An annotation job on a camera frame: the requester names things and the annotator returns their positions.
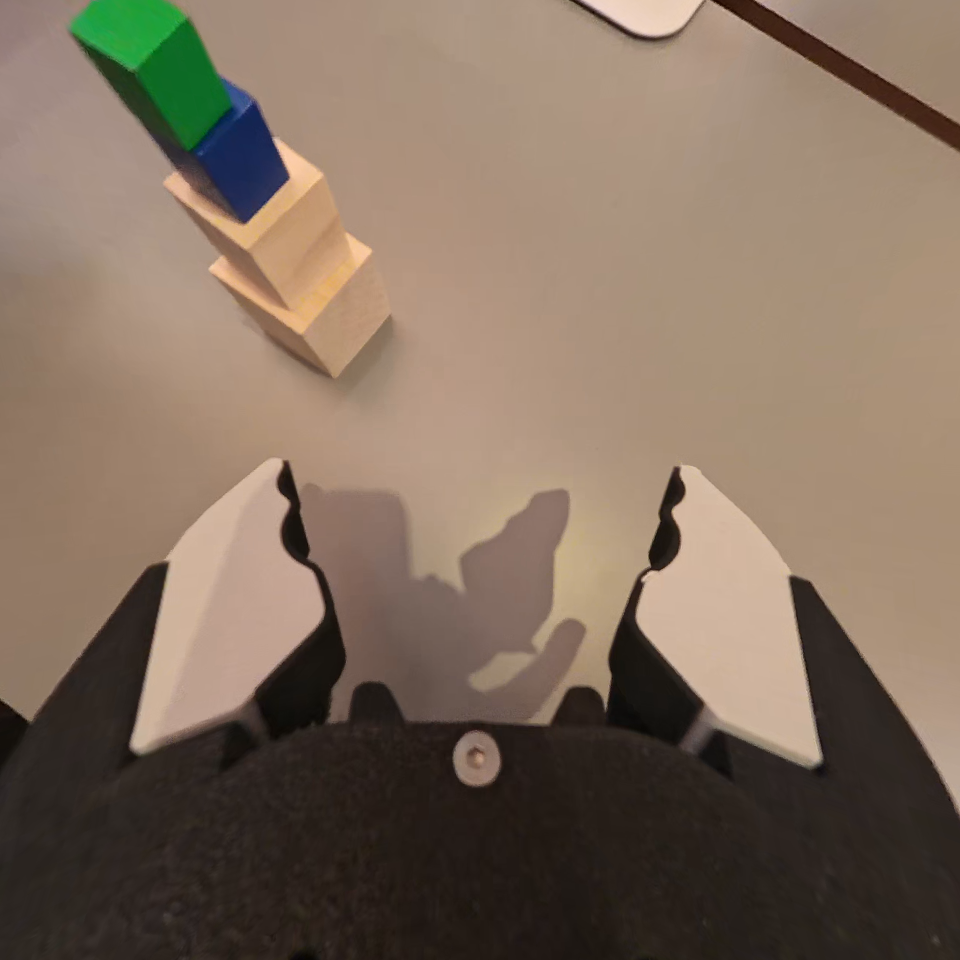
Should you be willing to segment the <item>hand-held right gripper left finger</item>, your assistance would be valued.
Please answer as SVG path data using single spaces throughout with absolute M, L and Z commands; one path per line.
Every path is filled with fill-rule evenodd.
M 263 740 L 329 719 L 346 651 L 309 551 L 292 469 L 280 458 L 185 531 L 166 558 L 128 741 L 135 755 L 228 724 Z

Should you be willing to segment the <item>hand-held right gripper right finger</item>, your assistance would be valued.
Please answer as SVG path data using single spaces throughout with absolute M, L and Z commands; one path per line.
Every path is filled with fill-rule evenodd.
M 608 668 L 609 726 L 701 759 L 734 738 L 823 763 L 791 570 L 695 466 L 671 471 Z

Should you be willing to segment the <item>large wooden cube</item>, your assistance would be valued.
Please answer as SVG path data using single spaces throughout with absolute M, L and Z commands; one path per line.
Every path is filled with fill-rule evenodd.
M 345 235 L 349 258 L 317 281 L 302 305 L 275 304 L 227 258 L 211 276 L 271 341 L 329 378 L 339 378 L 391 316 L 373 250 Z

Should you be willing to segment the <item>medium wooden cube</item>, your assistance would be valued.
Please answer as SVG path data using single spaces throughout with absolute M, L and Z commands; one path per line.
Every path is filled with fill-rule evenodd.
M 353 255 L 324 173 L 281 138 L 273 145 L 289 177 L 247 222 L 180 173 L 169 174 L 163 186 L 219 253 L 211 275 L 239 279 L 273 306 L 299 309 Z

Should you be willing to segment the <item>blue wooden cube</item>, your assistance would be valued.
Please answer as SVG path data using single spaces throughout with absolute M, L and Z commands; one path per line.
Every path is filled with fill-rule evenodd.
M 172 139 L 151 138 L 174 170 L 202 197 L 239 223 L 249 222 L 290 178 L 258 101 L 220 80 L 229 110 L 192 150 Z

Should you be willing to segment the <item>green wooden cube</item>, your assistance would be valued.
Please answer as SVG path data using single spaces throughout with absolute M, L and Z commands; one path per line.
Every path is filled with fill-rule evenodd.
M 69 31 L 156 138 L 191 151 L 232 108 L 193 21 L 171 2 L 89 2 Z

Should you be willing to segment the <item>dark brown strip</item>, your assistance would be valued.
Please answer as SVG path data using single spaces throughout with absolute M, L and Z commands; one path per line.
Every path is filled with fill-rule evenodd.
M 715 4 L 914 128 L 954 152 L 959 151 L 958 120 L 930 103 L 883 78 L 761 2 L 715 1 Z

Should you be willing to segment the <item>white rounded board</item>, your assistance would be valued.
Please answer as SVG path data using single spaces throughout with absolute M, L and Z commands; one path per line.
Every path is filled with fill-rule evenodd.
M 661 41 L 675 37 L 690 24 L 704 1 L 575 1 L 588 11 L 639 40 Z

